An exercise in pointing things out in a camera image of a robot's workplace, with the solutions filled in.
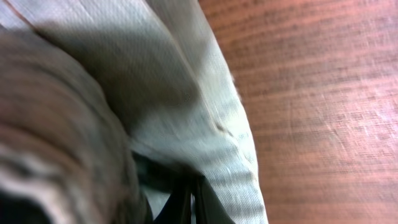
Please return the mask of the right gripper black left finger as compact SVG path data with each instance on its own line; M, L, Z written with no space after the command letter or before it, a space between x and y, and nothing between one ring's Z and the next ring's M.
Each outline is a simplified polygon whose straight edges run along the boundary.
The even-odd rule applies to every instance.
M190 184L180 181L153 224L191 224L191 196Z

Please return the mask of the light blue denim shorts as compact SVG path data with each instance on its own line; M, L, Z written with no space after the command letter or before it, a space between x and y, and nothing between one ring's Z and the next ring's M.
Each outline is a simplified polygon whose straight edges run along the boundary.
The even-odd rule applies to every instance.
M198 169L235 223L268 222L246 112L197 0L2 1L1 26L79 61L134 152Z

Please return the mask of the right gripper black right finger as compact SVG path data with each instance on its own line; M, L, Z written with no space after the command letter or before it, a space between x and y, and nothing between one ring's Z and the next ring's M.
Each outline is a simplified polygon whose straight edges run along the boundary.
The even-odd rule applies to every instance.
M197 224L235 224L204 176L195 180L194 196Z

